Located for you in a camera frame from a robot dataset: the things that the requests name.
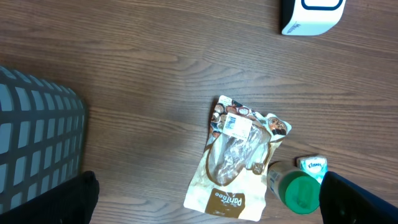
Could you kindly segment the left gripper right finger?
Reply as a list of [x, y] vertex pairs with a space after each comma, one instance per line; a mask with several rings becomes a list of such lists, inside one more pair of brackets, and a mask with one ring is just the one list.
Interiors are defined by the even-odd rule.
[[397, 224], [397, 207], [335, 172], [320, 187], [324, 224]]

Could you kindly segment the beige snack bag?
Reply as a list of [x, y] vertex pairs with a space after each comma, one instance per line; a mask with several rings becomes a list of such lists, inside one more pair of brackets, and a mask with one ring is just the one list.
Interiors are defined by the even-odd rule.
[[259, 221], [266, 207], [267, 170], [291, 125], [221, 95], [184, 207], [220, 217]]

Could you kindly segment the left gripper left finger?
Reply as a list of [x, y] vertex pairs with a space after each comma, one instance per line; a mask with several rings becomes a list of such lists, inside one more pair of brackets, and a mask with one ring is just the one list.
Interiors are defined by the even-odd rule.
[[88, 224], [98, 203], [100, 185], [86, 171], [1, 215], [1, 224]]

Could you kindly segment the teal tissue pack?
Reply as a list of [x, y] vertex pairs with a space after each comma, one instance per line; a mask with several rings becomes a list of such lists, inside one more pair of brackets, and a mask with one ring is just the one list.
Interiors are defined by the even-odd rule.
[[327, 158], [322, 155], [303, 156], [296, 159], [297, 167], [321, 184], [328, 172]]

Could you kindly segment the green lid jar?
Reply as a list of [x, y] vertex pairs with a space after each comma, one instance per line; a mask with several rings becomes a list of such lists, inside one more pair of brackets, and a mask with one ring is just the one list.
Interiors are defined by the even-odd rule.
[[267, 185], [296, 214], [310, 214], [320, 205], [320, 183], [289, 162], [275, 162], [268, 168]]

